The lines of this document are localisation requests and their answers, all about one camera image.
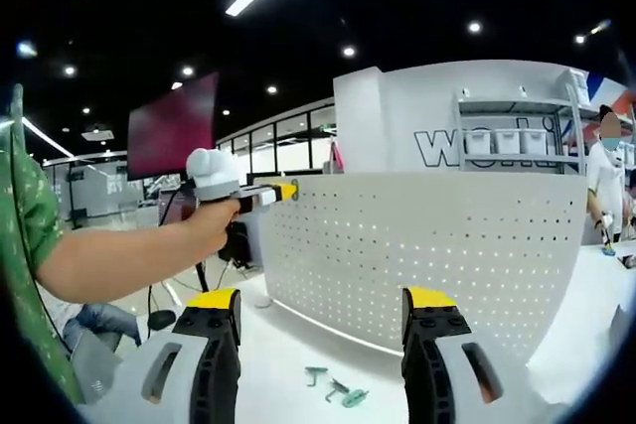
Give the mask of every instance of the person's hand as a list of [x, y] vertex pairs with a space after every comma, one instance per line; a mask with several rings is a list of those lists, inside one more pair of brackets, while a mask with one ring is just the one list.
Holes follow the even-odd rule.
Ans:
[[239, 201], [234, 199], [222, 203], [201, 203], [186, 223], [195, 233], [210, 237], [225, 236], [226, 227], [237, 217], [239, 208]]

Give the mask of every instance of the jeans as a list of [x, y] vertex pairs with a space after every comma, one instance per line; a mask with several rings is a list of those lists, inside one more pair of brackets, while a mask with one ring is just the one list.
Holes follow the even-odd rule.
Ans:
[[67, 321], [62, 338], [71, 350], [75, 349], [84, 330], [95, 334], [121, 333], [132, 338], [138, 347], [141, 346], [137, 318], [107, 303], [84, 305], [74, 318]]

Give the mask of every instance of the red monitor display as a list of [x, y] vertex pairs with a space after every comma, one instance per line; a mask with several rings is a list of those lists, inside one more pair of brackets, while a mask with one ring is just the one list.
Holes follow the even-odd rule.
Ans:
[[128, 179], [182, 173], [190, 153], [214, 148], [217, 73], [141, 106], [128, 119]]

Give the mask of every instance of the face mask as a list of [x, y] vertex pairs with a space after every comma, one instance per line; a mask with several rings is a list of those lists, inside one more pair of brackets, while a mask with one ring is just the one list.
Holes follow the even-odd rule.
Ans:
[[616, 151], [620, 143], [620, 138], [601, 138], [600, 142], [603, 143], [607, 151]]

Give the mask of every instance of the perforated white panel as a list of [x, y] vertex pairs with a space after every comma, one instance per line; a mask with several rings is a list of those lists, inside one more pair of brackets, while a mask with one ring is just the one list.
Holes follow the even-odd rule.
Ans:
[[270, 296], [400, 351], [400, 289], [441, 290], [523, 359], [548, 330], [580, 244], [579, 176], [338, 175], [299, 183], [263, 221]]

